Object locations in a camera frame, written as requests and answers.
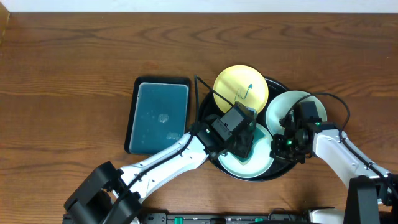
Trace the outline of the green scrubbing sponge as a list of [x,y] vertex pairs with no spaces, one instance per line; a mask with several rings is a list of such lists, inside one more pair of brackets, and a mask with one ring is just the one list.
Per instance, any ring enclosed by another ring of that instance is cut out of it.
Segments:
[[252,113],[252,116],[253,116],[254,120],[256,120],[257,116],[258,116],[258,113],[257,113],[256,109],[250,108],[250,107],[247,107],[247,109]]

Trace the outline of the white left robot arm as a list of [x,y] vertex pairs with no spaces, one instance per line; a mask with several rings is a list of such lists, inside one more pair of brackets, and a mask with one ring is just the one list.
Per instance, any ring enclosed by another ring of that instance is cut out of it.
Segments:
[[175,144],[138,163],[115,168],[110,161],[96,167],[64,203],[74,223],[138,223],[143,201],[178,175],[232,149],[250,149],[255,125],[226,142],[205,123]]

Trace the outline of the light blue plate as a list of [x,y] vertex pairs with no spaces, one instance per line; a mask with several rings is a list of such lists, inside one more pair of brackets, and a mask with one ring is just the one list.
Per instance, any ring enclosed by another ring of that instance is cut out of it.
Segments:
[[268,130],[256,125],[252,149],[247,158],[227,153],[218,158],[222,167],[230,174],[248,179],[264,174],[272,165],[273,158],[270,157],[272,136]]

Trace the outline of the pale green plate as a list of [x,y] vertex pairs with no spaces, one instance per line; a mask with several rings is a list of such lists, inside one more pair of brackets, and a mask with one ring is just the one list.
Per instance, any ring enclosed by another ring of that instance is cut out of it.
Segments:
[[296,103],[300,98],[309,95],[308,92],[305,91],[287,91],[275,97],[270,105],[267,107],[265,119],[267,128],[271,135],[275,134],[284,134],[284,131],[290,125],[290,128],[294,129],[296,127],[293,111],[290,112],[290,118],[285,127],[282,127],[280,124],[280,120],[284,118],[287,114],[288,110],[293,107],[294,103]]

